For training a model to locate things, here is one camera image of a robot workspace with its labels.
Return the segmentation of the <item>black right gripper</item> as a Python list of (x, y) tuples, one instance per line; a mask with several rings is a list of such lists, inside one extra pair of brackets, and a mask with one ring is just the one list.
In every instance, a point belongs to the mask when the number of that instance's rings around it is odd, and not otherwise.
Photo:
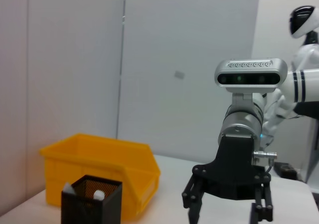
[(252, 164), (253, 152), (252, 137), (222, 136), (215, 159), (194, 166), (181, 194), (190, 224), (198, 223), (204, 193), (229, 200), (255, 200), (250, 224), (273, 221), (271, 176), (263, 167)]

